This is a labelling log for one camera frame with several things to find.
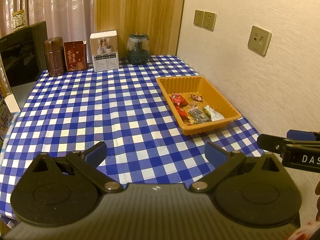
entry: yellow lid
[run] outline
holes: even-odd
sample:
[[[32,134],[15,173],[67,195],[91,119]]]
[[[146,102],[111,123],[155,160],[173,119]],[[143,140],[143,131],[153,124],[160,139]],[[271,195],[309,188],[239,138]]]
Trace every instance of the yellow lid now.
[[[24,10],[16,11],[16,12],[14,12],[14,13],[12,14],[12,16],[15,16],[15,15],[20,14],[20,13],[24,13]]]

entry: white box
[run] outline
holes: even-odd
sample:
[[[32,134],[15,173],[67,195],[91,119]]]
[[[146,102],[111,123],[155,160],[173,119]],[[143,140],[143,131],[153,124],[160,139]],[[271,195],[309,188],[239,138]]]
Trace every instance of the white box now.
[[[117,31],[92,33],[90,47],[95,72],[119,68]]]

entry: white tissue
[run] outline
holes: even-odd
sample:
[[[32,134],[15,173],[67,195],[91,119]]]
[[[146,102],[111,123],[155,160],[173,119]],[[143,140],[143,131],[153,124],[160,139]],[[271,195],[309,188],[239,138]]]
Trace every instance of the white tissue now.
[[[214,111],[210,106],[204,107],[211,114],[211,121],[217,121],[224,119],[223,115]]]

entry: gray ribbed surface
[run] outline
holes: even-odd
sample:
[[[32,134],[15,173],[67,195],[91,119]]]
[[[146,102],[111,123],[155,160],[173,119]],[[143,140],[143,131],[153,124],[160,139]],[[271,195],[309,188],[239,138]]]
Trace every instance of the gray ribbed surface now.
[[[188,192],[183,184],[130,184],[103,197],[81,221],[60,228],[34,228],[20,223],[4,239],[214,239],[283,240],[295,228],[248,228],[223,217],[209,197]]]

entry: brown bottle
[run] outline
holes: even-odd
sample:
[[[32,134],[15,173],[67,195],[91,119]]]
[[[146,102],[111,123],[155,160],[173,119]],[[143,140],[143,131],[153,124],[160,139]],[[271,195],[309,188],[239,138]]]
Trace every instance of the brown bottle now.
[[[48,73],[51,77],[61,76],[66,72],[64,46],[62,37],[54,37],[44,42]]]

